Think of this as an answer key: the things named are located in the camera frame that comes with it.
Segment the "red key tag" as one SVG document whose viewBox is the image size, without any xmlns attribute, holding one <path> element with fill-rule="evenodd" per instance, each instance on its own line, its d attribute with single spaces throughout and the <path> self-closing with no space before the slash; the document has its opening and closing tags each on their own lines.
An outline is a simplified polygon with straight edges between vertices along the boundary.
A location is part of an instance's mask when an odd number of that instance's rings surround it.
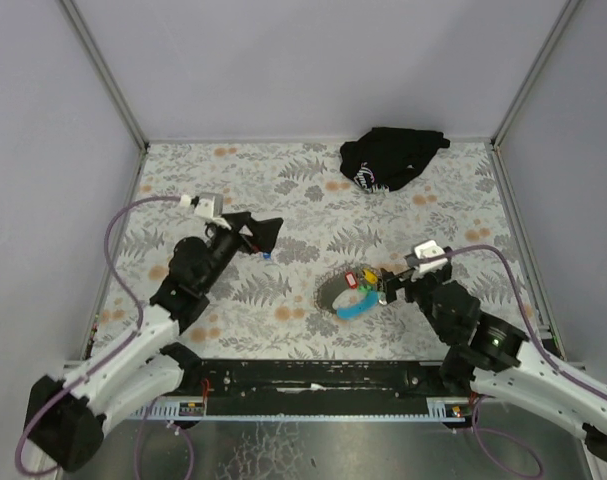
<svg viewBox="0 0 607 480">
<path fill-rule="evenodd" d="M 344 275 L 344 278 L 350 289 L 357 289 L 359 287 L 359 281 L 357 279 L 357 276 L 353 272 L 348 271 Z"/>
</svg>

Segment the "grey keyring with blue handle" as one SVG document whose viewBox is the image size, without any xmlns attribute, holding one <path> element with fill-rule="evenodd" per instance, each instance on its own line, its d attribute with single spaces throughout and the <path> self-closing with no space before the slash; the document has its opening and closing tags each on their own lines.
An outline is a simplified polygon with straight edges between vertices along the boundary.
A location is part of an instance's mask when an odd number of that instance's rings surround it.
<svg viewBox="0 0 607 480">
<path fill-rule="evenodd" d="M 353 272 L 357 276 L 359 285 L 370 284 L 363 278 L 363 269 L 369 269 L 378 278 L 382 278 L 382 272 L 379 269 L 367 264 L 342 266 L 333 273 L 326 275 L 317 283 L 314 293 L 315 306 L 339 320 L 351 321 L 376 307 L 385 305 L 386 303 L 378 298 L 374 290 L 359 292 L 358 289 L 350 289 L 348 287 L 344 278 L 344 275 L 348 271 Z"/>
</svg>

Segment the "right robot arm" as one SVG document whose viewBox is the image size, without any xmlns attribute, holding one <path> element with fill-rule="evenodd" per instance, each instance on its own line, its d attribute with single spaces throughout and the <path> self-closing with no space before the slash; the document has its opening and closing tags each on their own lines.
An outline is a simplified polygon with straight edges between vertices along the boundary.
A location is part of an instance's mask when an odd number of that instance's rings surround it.
<svg viewBox="0 0 607 480">
<path fill-rule="evenodd" d="M 459 394 L 491 396 L 548 420 L 607 462 L 607 384 L 556 357 L 532 333 L 482 310 L 453 280 L 451 267 L 432 272 L 382 271 L 387 302 L 402 292 L 449 350 L 439 373 Z"/>
</svg>

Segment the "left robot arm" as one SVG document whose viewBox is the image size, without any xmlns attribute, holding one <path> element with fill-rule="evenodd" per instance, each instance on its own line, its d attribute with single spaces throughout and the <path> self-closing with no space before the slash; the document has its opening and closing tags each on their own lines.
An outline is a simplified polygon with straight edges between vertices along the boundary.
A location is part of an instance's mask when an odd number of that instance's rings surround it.
<svg viewBox="0 0 607 480">
<path fill-rule="evenodd" d="M 134 327 L 66 374 L 33 384 L 24 439 L 66 472 L 87 464 L 124 418 L 185 382 L 180 335 L 204 312 L 208 293 L 235 255 L 271 253 L 282 225 L 280 217 L 223 214 L 207 219 L 206 239 L 181 239 Z"/>
</svg>

